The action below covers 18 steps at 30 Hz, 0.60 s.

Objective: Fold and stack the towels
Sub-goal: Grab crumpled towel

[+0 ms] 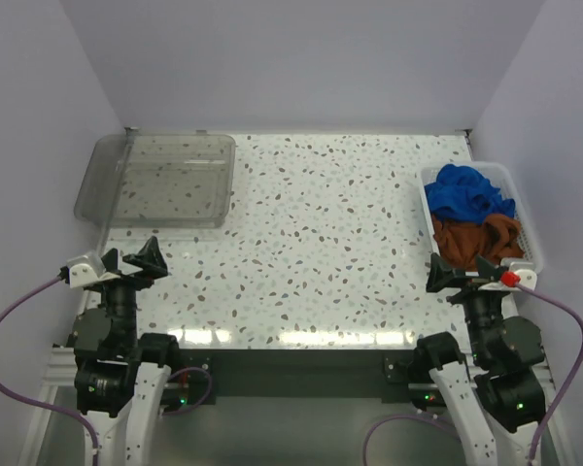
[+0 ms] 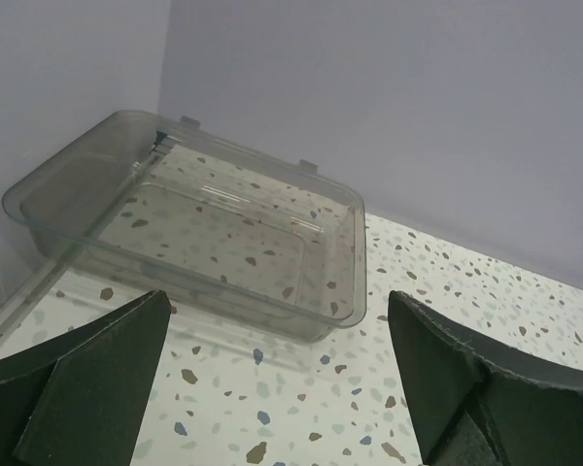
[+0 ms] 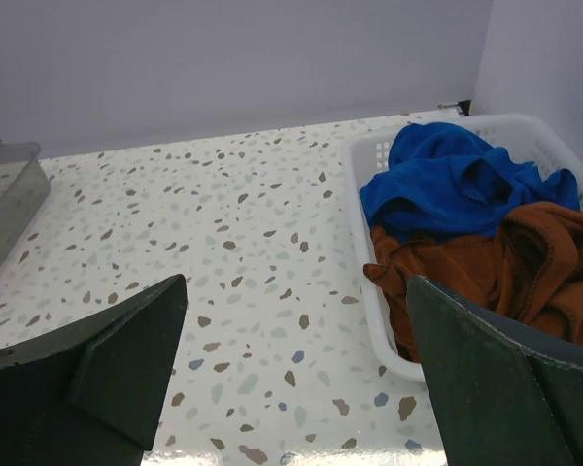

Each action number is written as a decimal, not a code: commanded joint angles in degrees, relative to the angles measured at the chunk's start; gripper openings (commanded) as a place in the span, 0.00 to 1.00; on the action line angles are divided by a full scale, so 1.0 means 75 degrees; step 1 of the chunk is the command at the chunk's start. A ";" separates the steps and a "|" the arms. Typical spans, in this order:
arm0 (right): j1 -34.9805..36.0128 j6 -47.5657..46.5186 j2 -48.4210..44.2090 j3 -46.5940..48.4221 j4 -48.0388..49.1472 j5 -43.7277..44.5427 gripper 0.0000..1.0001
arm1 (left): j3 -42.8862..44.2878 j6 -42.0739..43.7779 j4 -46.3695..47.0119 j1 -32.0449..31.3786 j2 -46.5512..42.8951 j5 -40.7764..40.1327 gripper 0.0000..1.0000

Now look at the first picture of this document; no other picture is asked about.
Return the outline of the blue towel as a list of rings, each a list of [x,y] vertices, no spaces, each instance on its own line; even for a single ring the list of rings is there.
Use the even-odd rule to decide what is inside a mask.
[[[515,218],[516,203],[470,166],[447,164],[424,186],[429,212],[438,220],[481,225],[490,215]]]

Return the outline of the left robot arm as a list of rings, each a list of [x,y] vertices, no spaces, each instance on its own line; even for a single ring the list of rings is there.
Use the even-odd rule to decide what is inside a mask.
[[[167,277],[158,240],[136,253],[88,252],[67,264],[72,288],[96,292],[97,307],[72,328],[77,409],[85,421],[86,460],[94,465],[143,465],[166,382],[183,368],[177,339],[137,333],[137,294]]]

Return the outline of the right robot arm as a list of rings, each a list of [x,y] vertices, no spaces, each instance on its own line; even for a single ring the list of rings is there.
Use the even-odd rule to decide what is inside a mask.
[[[467,272],[431,255],[426,290],[456,291],[447,301],[463,309],[471,355],[449,332],[419,339],[407,369],[409,393],[421,413],[448,412],[466,464],[532,465],[533,436],[546,414],[533,371],[544,359],[541,331],[502,310],[518,285],[535,287],[537,273],[523,259],[494,264],[478,256],[475,262],[477,270]]]

